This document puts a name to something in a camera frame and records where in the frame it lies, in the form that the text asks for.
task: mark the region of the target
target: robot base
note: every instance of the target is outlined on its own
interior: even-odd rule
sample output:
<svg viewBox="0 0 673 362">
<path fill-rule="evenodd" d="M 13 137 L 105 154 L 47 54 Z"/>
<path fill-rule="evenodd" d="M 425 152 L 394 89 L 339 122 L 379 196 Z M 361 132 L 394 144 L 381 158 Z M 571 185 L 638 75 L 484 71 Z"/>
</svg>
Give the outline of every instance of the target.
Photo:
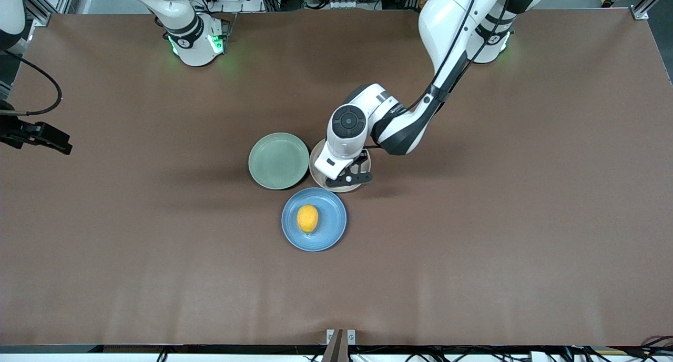
<svg viewBox="0 0 673 362">
<path fill-rule="evenodd" d="M 327 184 L 325 183 L 327 180 L 327 177 L 321 173 L 317 168 L 315 168 L 315 160 L 318 159 L 318 156 L 320 156 L 320 153 L 322 152 L 322 149 L 325 146 L 325 139 L 322 139 L 322 141 L 318 142 L 318 144 L 315 145 L 315 147 L 311 151 L 311 156 L 309 158 L 309 165 L 308 169 L 311 173 L 311 177 L 315 182 L 322 188 L 328 189 L 332 192 L 337 192 L 337 193 L 344 193 L 344 192 L 350 192 L 353 191 L 354 189 L 358 188 L 361 186 L 361 184 L 356 184 L 356 185 L 350 185 L 350 186 L 342 186 L 342 187 L 328 187 Z M 364 171 L 371 171 L 372 170 L 372 153 L 369 153 L 368 150 L 365 150 L 366 153 L 368 154 L 367 160 L 362 164 L 362 168 Z"/>
<path fill-rule="evenodd" d="M 171 41 L 173 53 L 190 66 L 207 65 L 217 55 L 224 54 L 229 35 L 229 22 L 223 22 L 208 14 L 198 15 L 203 20 L 204 30 L 194 41 L 192 48 L 181 48 Z"/>
</svg>

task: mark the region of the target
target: plate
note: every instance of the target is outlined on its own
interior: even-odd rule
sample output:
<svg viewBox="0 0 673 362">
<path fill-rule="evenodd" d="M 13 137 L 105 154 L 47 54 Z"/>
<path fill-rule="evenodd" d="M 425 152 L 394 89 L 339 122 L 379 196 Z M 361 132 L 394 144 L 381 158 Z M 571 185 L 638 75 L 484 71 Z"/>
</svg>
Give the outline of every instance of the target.
<svg viewBox="0 0 673 362">
<path fill-rule="evenodd" d="M 305 204 L 318 210 L 318 225 L 308 235 L 297 225 L 297 212 Z M 295 247 L 306 252 L 321 252 L 341 239 L 346 230 L 346 207 L 334 192 L 318 187 L 303 189 L 285 204 L 281 225 L 286 238 Z"/>
<path fill-rule="evenodd" d="M 325 139 L 323 138 L 322 141 L 318 142 L 315 147 L 313 148 L 313 151 L 311 151 L 311 156 L 309 160 L 309 171 L 311 173 L 311 177 L 315 182 L 322 188 L 328 189 L 331 192 L 336 192 L 336 193 L 344 193 L 344 192 L 350 192 L 353 191 L 354 189 L 358 188 L 361 186 L 361 184 L 358 185 L 350 185 L 350 186 L 341 186 L 341 187 L 327 187 L 327 184 L 325 183 L 325 179 L 327 177 L 325 174 L 321 173 L 320 170 L 315 168 L 315 160 L 318 159 L 318 156 L 320 156 L 320 152 L 322 151 L 322 148 L 325 146 Z M 367 151 L 367 154 L 369 158 L 362 164 L 362 170 L 363 171 L 372 171 L 372 153 L 369 153 Z"/>
<path fill-rule="evenodd" d="M 308 148 L 299 137 L 274 133 L 252 147 L 248 170 L 262 187 L 286 189 L 300 182 L 308 171 Z"/>
</svg>

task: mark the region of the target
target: beige plate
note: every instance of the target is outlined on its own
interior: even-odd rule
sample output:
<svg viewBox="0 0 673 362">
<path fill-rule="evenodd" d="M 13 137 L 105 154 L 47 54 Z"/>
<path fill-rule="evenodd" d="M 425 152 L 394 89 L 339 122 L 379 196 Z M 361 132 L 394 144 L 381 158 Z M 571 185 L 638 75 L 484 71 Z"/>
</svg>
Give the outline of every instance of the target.
<svg viewBox="0 0 673 362">
<path fill-rule="evenodd" d="M 313 165 L 313 163 L 315 163 L 315 160 L 318 159 L 318 156 L 320 155 L 320 152 L 322 151 L 323 146 L 325 146 L 325 139 L 324 138 L 322 139 L 322 141 L 318 142 L 318 144 L 316 144 L 315 147 L 311 151 L 311 157 L 310 157 L 310 160 L 309 160 L 308 169 L 311 172 L 311 177 L 313 177 L 313 180 L 315 180 L 315 182 L 318 185 L 320 185 L 320 187 L 322 187 L 324 189 L 328 189 L 332 192 L 339 192 L 339 193 L 350 192 L 350 191 L 353 191 L 354 189 L 360 187 L 361 184 L 352 185 L 352 186 L 343 186 L 343 187 L 327 187 L 327 185 L 325 184 L 325 179 L 327 179 L 327 177 L 325 177 L 325 175 L 323 173 L 321 173 L 319 170 L 317 170 L 317 168 L 315 168 L 315 166 Z M 368 159 L 365 161 L 365 163 L 362 164 L 362 168 L 363 168 L 364 171 L 371 171 L 371 168 L 372 168 L 372 154 L 370 154 L 369 151 L 367 151 L 367 154 L 368 154 Z"/>
</svg>

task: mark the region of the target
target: yellow lemon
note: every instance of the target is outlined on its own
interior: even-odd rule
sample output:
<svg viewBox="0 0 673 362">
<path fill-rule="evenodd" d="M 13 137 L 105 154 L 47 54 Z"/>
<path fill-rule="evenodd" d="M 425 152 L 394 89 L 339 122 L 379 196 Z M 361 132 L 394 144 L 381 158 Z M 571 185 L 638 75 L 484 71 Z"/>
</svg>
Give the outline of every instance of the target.
<svg viewBox="0 0 673 362">
<path fill-rule="evenodd" d="M 310 204 L 302 206 L 297 213 L 297 225 L 306 234 L 314 231 L 318 225 L 318 210 Z"/>
</svg>

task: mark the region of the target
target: green led light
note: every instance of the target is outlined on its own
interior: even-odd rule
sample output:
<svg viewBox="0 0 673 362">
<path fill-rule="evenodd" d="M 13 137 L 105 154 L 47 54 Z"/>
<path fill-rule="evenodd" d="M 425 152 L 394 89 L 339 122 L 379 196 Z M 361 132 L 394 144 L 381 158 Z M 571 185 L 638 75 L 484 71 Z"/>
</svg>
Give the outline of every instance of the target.
<svg viewBox="0 0 673 362">
<path fill-rule="evenodd" d="M 173 46 L 173 53 L 175 55 L 178 55 L 178 50 L 175 48 L 175 44 L 173 43 L 173 40 L 168 36 L 168 40 L 170 41 L 170 46 Z"/>
<path fill-rule="evenodd" d="M 212 51 L 214 51 L 216 54 L 222 53 L 224 48 L 222 47 L 222 40 L 220 40 L 219 37 L 212 37 L 210 34 L 208 35 L 208 41 L 211 43 L 212 46 Z"/>
</svg>

